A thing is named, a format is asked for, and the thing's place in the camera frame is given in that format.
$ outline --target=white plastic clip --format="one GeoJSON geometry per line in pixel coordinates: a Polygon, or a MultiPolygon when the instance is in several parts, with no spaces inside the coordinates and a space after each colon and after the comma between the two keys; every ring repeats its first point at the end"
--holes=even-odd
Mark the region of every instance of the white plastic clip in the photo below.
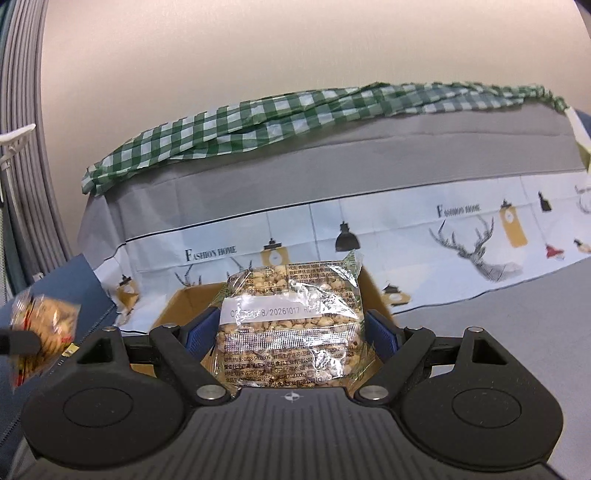
{"type": "Polygon", "coordinates": [[[8,168],[8,160],[22,150],[35,127],[35,124],[30,124],[26,127],[17,128],[12,132],[0,134],[0,147],[7,148],[6,153],[0,157],[0,168],[2,170],[8,168]]]}

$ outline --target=yellow tag illustration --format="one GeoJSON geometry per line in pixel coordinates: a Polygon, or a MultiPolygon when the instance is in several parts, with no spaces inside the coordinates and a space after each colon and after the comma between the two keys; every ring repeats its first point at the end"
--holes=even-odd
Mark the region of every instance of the yellow tag illustration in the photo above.
{"type": "Polygon", "coordinates": [[[517,218],[517,209],[504,200],[499,215],[501,216],[501,222],[511,246],[513,248],[519,248],[527,245],[527,238],[517,218]]]}

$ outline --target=beige wall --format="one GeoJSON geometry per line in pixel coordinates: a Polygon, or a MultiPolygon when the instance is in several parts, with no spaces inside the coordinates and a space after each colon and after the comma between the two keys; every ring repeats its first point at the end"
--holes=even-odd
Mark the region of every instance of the beige wall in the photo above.
{"type": "Polygon", "coordinates": [[[572,0],[50,0],[41,100],[76,250],[85,168],[165,121],[376,80],[542,83],[591,111],[590,77],[572,0]]]}

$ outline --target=cardboard box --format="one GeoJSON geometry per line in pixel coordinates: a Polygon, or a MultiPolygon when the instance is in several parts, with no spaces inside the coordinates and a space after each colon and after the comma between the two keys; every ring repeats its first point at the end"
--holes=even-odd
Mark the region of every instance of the cardboard box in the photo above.
{"type": "MultiPolygon", "coordinates": [[[[376,288],[369,273],[362,267],[357,279],[361,291],[363,310],[377,310],[386,318],[392,319],[388,308],[382,300],[380,291],[376,288]]],[[[225,284],[211,283],[194,285],[176,292],[160,314],[152,328],[165,323],[186,325],[209,307],[209,304],[225,284]]]]}

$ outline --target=pendant lamp illustration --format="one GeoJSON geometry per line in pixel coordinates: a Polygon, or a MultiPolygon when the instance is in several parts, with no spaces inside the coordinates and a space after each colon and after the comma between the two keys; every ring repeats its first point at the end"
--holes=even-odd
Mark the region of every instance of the pendant lamp illustration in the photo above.
{"type": "Polygon", "coordinates": [[[286,247],[281,246],[281,242],[276,242],[271,233],[271,224],[269,223],[269,214],[265,212],[267,217],[267,227],[269,229],[269,243],[262,248],[261,258],[262,264],[266,267],[274,267],[276,265],[287,265],[290,263],[290,257],[286,247]]]}
{"type": "Polygon", "coordinates": [[[137,283],[125,275],[121,276],[121,282],[115,290],[113,302],[117,305],[117,311],[121,314],[118,325],[124,325],[129,321],[131,311],[139,300],[139,288],[137,283]]]}
{"type": "Polygon", "coordinates": [[[406,305],[411,300],[411,297],[408,293],[400,291],[398,287],[393,286],[390,283],[385,289],[382,290],[382,298],[385,300],[387,305],[391,305],[392,307],[406,305]]]}
{"type": "Polygon", "coordinates": [[[544,198],[542,192],[538,192],[538,197],[540,197],[540,207],[542,208],[542,212],[551,212],[552,205],[550,205],[550,202],[544,198]]]}
{"type": "Polygon", "coordinates": [[[343,216],[343,207],[340,204],[340,200],[339,209],[340,217],[343,222],[340,224],[340,234],[336,238],[335,251],[349,252],[351,250],[358,250],[359,248],[361,248],[361,245],[359,245],[359,239],[355,236],[354,233],[351,233],[351,231],[349,230],[349,224],[345,222],[345,217],[343,216]]]}
{"type": "Polygon", "coordinates": [[[582,254],[591,254],[591,246],[583,243],[581,240],[574,239],[574,244],[577,246],[577,250],[582,254]]]}
{"type": "Polygon", "coordinates": [[[501,216],[501,224],[505,229],[505,235],[511,246],[513,248],[526,246],[527,238],[517,218],[517,209],[506,200],[503,200],[499,215],[501,216]]]}

